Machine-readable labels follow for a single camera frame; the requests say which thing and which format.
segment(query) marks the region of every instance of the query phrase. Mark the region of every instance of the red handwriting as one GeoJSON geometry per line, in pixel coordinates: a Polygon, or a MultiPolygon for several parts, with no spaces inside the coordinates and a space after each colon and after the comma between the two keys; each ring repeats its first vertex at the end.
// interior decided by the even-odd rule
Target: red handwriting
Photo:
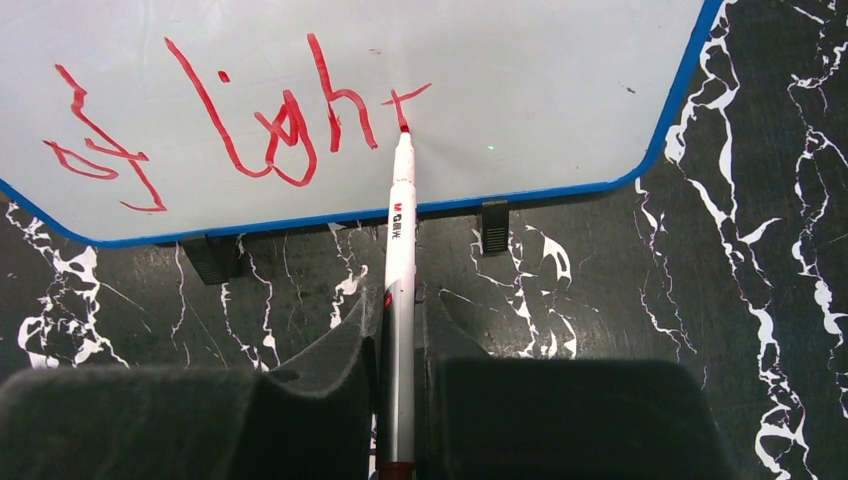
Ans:
{"type": "Polygon", "coordinates": [[[327,99],[327,111],[330,119],[330,151],[338,152],[339,143],[342,139],[342,127],[339,124],[339,119],[333,112],[331,102],[342,97],[347,97],[359,110],[359,125],[362,127],[362,133],[365,135],[365,143],[372,149],[377,148],[377,141],[374,140],[374,133],[371,132],[371,124],[368,123],[368,109],[365,108],[365,102],[358,93],[349,88],[333,90],[330,84],[330,72],[327,70],[327,62],[324,61],[324,53],[321,51],[321,46],[318,45],[318,39],[310,33],[306,36],[306,41],[309,42],[309,48],[312,50],[312,58],[315,60],[315,68],[318,69],[318,77],[321,79],[321,90],[324,91],[324,98],[327,99]]]}
{"type": "MultiPolygon", "coordinates": [[[[180,65],[183,72],[186,74],[186,77],[188,77],[189,81],[194,87],[194,90],[200,98],[204,109],[209,115],[209,119],[212,122],[212,125],[215,127],[218,136],[221,137],[224,149],[226,150],[227,155],[235,169],[238,172],[251,178],[264,177],[273,172],[278,177],[295,187],[303,187],[309,185],[309,183],[312,181],[313,176],[315,175],[315,171],[318,166],[318,155],[315,151],[315,146],[313,145],[313,142],[309,137],[309,131],[307,129],[306,120],[304,119],[303,114],[300,110],[300,106],[298,105],[297,99],[295,98],[291,90],[283,90],[282,104],[280,105],[280,108],[277,111],[277,114],[274,116],[273,120],[269,121],[260,112],[254,112],[253,114],[256,121],[259,122],[259,124],[262,125],[263,128],[265,128],[269,135],[268,145],[265,149],[265,165],[261,169],[253,170],[245,166],[241,158],[239,158],[232,137],[227,131],[227,128],[224,126],[224,123],[221,120],[220,115],[218,114],[218,110],[216,109],[215,104],[213,103],[212,98],[209,95],[209,92],[206,90],[206,87],[203,85],[203,82],[201,82],[200,77],[197,75],[197,72],[194,70],[194,67],[192,67],[188,58],[186,58],[182,51],[177,48],[173,41],[171,41],[169,38],[165,38],[164,40],[165,47],[177,60],[177,63],[180,65]],[[288,121],[288,129],[284,127],[286,121],[288,121]],[[307,166],[305,172],[300,178],[292,177],[286,174],[275,164],[277,149],[281,140],[289,147],[294,147],[298,144],[303,145],[303,149],[307,157],[307,166]]],[[[327,101],[327,118],[330,124],[330,152],[338,152],[341,144],[342,125],[339,116],[333,110],[333,102],[341,100],[342,98],[350,100],[351,103],[353,103],[354,107],[356,107],[359,117],[359,126],[362,129],[362,134],[365,143],[372,149],[378,148],[377,141],[375,140],[374,133],[371,129],[371,124],[368,120],[368,109],[366,108],[365,102],[363,101],[362,97],[354,90],[349,88],[333,88],[332,81],[330,80],[330,72],[327,68],[327,62],[324,58],[324,53],[321,50],[321,46],[318,43],[318,39],[315,37],[314,34],[310,33],[306,36],[306,40],[309,44],[309,49],[312,53],[313,61],[315,62],[315,68],[318,71],[318,79],[320,81],[321,91],[324,94],[325,100],[327,101]]],[[[135,154],[130,153],[124,147],[114,141],[109,135],[107,135],[93,121],[91,121],[82,111],[83,106],[85,104],[85,96],[88,92],[86,92],[85,89],[83,89],[81,86],[79,86],[79,84],[77,84],[77,82],[70,76],[70,74],[68,74],[64,67],[62,67],[61,65],[56,65],[56,70],[74,91],[74,100],[71,104],[71,111],[73,112],[74,116],[77,117],[80,121],[82,121],[85,125],[87,125],[91,130],[93,130],[104,142],[110,145],[110,147],[100,146],[95,144],[92,139],[85,138],[84,141],[86,147],[95,152],[103,153],[113,157],[123,158],[129,161],[136,175],[138,175],[139,179],[150,192],[155,206],[137,207],[123,201],[121,202],[121,204],[133,210],[143,212],[166,211],[167,209],[162,203],[162,199],[160,198],[159,193],[150,183],[149,179],[141,168],[140,162],[148,161],[147,156],[143,152],[138,152],[135,154]]],[[[218,79],[222,83],[230,83],[230,76],[229,74],[227,74],[227,72],[225,72],[224,70],[218,70],[217,74],[218,79]]],[[[382,105],[395,106],[398,126],[401,128],[401,131],[409,131],[401,103],[420,95],[422,92],[427,90],[430,85],[431,84],[428,83],[414,90],[411,93],[406,93],[403,95],[398,95],[395,90],[391,90],[392,99],[382,103],[382,105]]],[[[76,154],[75,152],[59,146],[59,144],[54,141],[44,140],[44,143],[53,150],[56,155],[56,158],[59,161],[59,164],[71,172],[89,178],[95,178],[98,180],[114,180],[118,177],[118,172],[113,170],[112,168],[89,161],[83,158],[82,156],[76,154]]]]}
{"type": "Polygon", "coordinates": [[[427,85],[424,85],[423,87],[420,87],[420,88],[416,89],[415,91],[413,91],[411,93],[405,93],[401,96],[398,96],[397,92],[395,92],[394,89],[392,89],[392,99],[389,100],[389,101],[383,102],[380,105],[392,105],[392,104],[394,104],[395,111],[397,112],[397,116],[398,116],[398,127],[400,127],[401,130],[406,129],[406,131],[409,131],[409,123],[407,123],[406,117],[403,115],[403,107],[400,105],[400,102],[417,97],[418,95],[421,94],[421,92],[430,88],[430,85],[432,85],[432,83],[428,83],[427,85]]]}
{"type": "MultiPolygon", "coordinates": [[[[141,165],[139,165],[139,162],[148,161],[147,156],[143,152],[138,152],[135,154],[129,153],[127,149],[118,144],[118,142],[116,142],[112,139],[112,137],[107,135],[106,132],[103,131],[103,129],[98,127],[91,119],[89,119],[82,111],[83,107],[85,106],[85,96],[88,94],[88,92],[84,88],[82,88],[76,82],[76,80],[74,80],[73,77],[71,77],[71,74],[68,73],[68,71],[62,65],[56,65],[56,71],[59,72],[59,75],[61,75],[62,79],[65,80],[65,83],[67,83],[68,86],[70,86],[74,91],[74,101],[73,103],[71,103],[71,112],[81,122],[88,126],[88,128],[93,130],[94,133],[96,133],[102,140],[111,145],[114,150],[96,145],[94,141],[90,138],[85,139],[85,146],[96,152],[105,153],[106,155],[111,155],[114,157],[128,160],[136,175],[138,175],[138,178],[141,180],[144,186],[147,187],[147,191],[150,192],[150,196],[153,198],[153,203],[155,206],[137,207],[135,205],[130,205],[129,203],[124,201],[121,201],[121,204],[123,204],[127,208],[131,208],[133,210],[138,210],[141,212],[166,211],[167,208],[165,208],[165,205],[162,203],[162,199],[159,197],[159,192],[157,192],[156,188],[153,187],[153,184],[150,183],[150,180],[147,178],[147,175],[144,173],[144,170],[142,170],[141,165]]],[[[56,158],[59,160],[59,164],[74,173],[84,175],[86,177],[97,178],[100,180],[114,180],[118,177],[118,172],[116,172],[115,170],[86,160],[80,155],[66,148],[60,147],[59,144],[54,141],[44,140],[44,143],[51,149],[53,149],[53,153],[56,154],[56,158]],[[71,164],[68,162],[69,156],[76,159],[80,163],[86,165],[87,167],[101,172],[101,174],[85,172],[83,170],[71,166],[71,164]]]]}
{"type": "Polygon", "coordinates": [[[288,90],[283,92],[283,104],[280,106],[280,111],[277,113],[277,116],[274,118],[273,123],[268,123],[265,120],[265,117],[262,117],[262,120],[259,120],[258,116],[261,116],[259,112],[254,113],[254,117],[263,123],[266,129],[268,129],[270,133],[270,138],[268,140],[268,148],[265,152],[265,168],[259,171],[253,171],[244,166],[241,159],[239,158],[238,152],[236,151],[236,147],[233,144],[233,139],[230,137],[230,133],[227,131],[227,128],[224,126],[224,122],[221,121],[220,115],[218,115],[218,110],[215,108],[215,104],[212,103],[212,98],[209,97],[209,93],[206,91],[206,87],[203,86],[203,82],[200,81],[200,77],[197,76],[197,73],[194,71],[194,68],[189,63],[188,59],[183,55],[179,48],[172,42],[170,39],[165,39],[165,46],[174,55],[174,58],[177,59],[180,66],[183,68],[186,76],[191,81],[191,84],[194,85],[194,90],[197,92],[197,95],[200,97],[200,101],[203,102],[203,106],[206,108],[206,112],[209,114],[209,119],[212,120],[212,125],[215,126],[215,129],[218,131],[218,135],[221,137],[221,140],[224,142],[224,149],[227,150],[227,155],[230,157],[230,161],[233,163],[233,166],[236,167],[236,170],[247,175],[251,178],[259,178],[268,175],[271,172],[274,172],[282,178],[283,180],[291,183],[296,187],[302,187],[308,185],[309,182],[312,181],[312,175],[315,173],[315,168],[318,163],[318,158],[315,154],[315,149],[312,146],[312,142],[309,139],[309,135],[306,130],[306,122],[303,120],[303,115],[300,114],[300,108],[297,105],[297,100],[295,100],[294,95],[291,94],[288,90]],[[290,125],[290,133],[285,135],[282,131],[282,124],[285,121],[286,117],[291,114],[291,118],[289,118],[290,125]],[[308,157],[308,167],[306,169],[306,173],[304,173],[303,177],[300,180],[294,179],[289,175],[285,174],[282,170],[277,168],[274,165],[275,156],[277,153],[277,145],[279,143],[279,139],[282,138],[283,141],[288,146],[294,146],[298,143],[298,139],[303,140],[304,149],[306,150],[306,155],[308,157]]]}

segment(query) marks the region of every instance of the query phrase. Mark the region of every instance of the printed logo on marker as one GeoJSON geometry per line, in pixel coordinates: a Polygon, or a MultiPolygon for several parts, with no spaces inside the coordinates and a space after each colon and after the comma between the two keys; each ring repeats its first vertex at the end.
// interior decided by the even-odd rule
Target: printed logo on marker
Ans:
{"type": "Polygon", "coordinates": [[[403,217],[400,212],[403,209],[402,207],[403,205],[400,203],[395,204],[394,210],[398,213],[396,213],[395,216],[392,217],[392,240],[400,238],[400,219],[403,217]]]}

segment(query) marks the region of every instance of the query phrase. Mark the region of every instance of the blue border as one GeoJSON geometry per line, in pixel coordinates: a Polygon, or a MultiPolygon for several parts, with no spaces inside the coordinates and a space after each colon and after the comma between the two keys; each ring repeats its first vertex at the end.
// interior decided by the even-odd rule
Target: blue border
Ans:
{"type": "MultiPolygon", "coordinates": [[[[635,178],[641,176],[654,164],[659,157],[660,150],[665,143],[665,134],[671,128],[675,117],[677,116],[680,104],[686,95],[686,89],[689,87],[689,81],[692,79],[692,74],[695,71],[695,65],[701,54],[701,49],[707,40],[707,36],[715,20],[718,10],[724,0],[704,0],[704,5],[701,7],[701,13],[698,14],[698,19],[695,22],[695,28],[692,29],[692,35],[689,38],[689,44],[686,45],[686,50],[683,52],[683,59],[680,60],[680,66],[677,68],[677,74],[674,76],[674,82],[671,84],[671,89],[668,92],[665,105],[663,105],[660,118],[657,121],[657,128],[654,130],[654,135],[648,143],[648,149],[645,151],[645,157],[638,167],[633,169],[627,175],[613,180],[612,182],[589,183],[585,185],[576,185],[570,187],[551,188],[547,190],[533,190],[520,193],[512,193],[508,195],[493,195],[489,197],[472,197],[463,198],[460,200],[451,200],[447,202],[431,202],[418,205],[419,212],[433,212],[438,210],[449,210],[458,208],[467,208],[479,206],[487,200],[504,199],[508,201],[520,202],[524,200],[539,200],[549,197],[557,197],[564,195],[576,195],[581,193],[594,193],[606,190],[612,190],[621,185],[629,183],[635,178]]],[[[282,228],[296,228],[319,225],[330,222],[347,222],[353,220],[365,220],[372,218],[385,217],[388,215],[388,208],[380,208],[376,210],[360,210],[358,212],[348,212],[332,215],[319,215],[315,217],[297,218],[294,220],[280,220],[274,222],[254,223],[252,225],[242,225],[237,227],[215,228],[210,230],[195,230],[191,232],[174,233],[170,235],[161,235],[155,237],[137,237],[125,240],[94,240],[86,238],[82,235],[68,230],[56,220],[53,220],[47,213],[35,206],[32,202],[18,193],[11,185],[0,179],[0,190],[2,190],[9,198],[24,209],[34,214],[41,219],[53,230],[61,233],[74,241],[94,245],[97,247],[133,247],[138,245],[148,245],[153,243],[176,242],[185,237],[192,235],[205,234],[209,236],[224,236],[237,235],[240,233],[262,232],[268,230],[278,230],[282,228]]]]}

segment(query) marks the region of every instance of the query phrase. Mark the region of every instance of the table surface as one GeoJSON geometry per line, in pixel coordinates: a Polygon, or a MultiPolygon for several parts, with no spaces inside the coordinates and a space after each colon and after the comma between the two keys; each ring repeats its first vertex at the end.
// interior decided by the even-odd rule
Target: table surface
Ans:
{"type": "MultiPolygon", "coordinates": [[[[635,185],[519,206],[497,257],[480,256],[474,217],[424,219],[419,279],[499,356],[684,365],[741,478],[848,471],[847,10],[729,5],[683,127],[635,185]]],[[[245,274],[205,287],[177,248],[97,250],[4,210],[2,378],[57,364],[273,368],[382,282],[384,225],[245,236],[245,274]]]]}

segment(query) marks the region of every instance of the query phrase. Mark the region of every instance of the black marble surface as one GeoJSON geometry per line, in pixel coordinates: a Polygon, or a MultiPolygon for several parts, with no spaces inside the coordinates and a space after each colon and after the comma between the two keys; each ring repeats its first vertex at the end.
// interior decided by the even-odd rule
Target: black marble surface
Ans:
{"type": "MultiPolygon", "coordinates": [[[[844,478],[848,2],[725,8],[648,174],[518,208],[499,257],[480,256],[475,218],[424,219],[418,277],[495,355],[680,362],[741,478],[844,478]]],[[[384,225],[243,237],[243,276],[205,287],[177,248],[94,249],[4,210],[2,378],[273,368],[382,283],[384,225]]]]}

